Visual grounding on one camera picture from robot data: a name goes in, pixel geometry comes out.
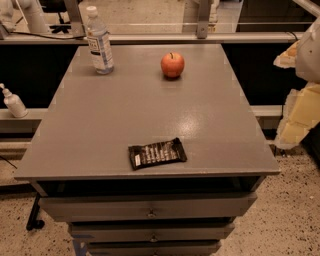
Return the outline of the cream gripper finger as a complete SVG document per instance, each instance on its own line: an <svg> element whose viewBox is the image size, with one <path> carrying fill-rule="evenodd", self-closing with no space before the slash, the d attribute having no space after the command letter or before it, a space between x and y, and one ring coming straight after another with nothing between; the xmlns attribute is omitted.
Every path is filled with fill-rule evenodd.
<svg viewBox="0 0 320 256"><path fill-rule="evenodd" d="M273 64L279 68L294 68L296 66L297 46L299 42L294 42L284 52L278 55Z"/></svg>
<svg viewBox="0 0 320 256"><path fill-rule="evenodd" d="M292 149L319 122L320 84L309 82L301 90L292 89L285 101L275 145L280 149Z"/></svg>

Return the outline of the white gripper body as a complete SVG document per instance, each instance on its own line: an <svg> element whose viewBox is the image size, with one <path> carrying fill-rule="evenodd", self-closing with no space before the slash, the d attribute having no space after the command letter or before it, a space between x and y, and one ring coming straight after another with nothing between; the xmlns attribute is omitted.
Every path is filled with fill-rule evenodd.
<svg viewBox="0 0 320 256"><path fill-rule="evenodd" d="M296 75L320 83L320 17L307 29L297 46Z"/></svg>

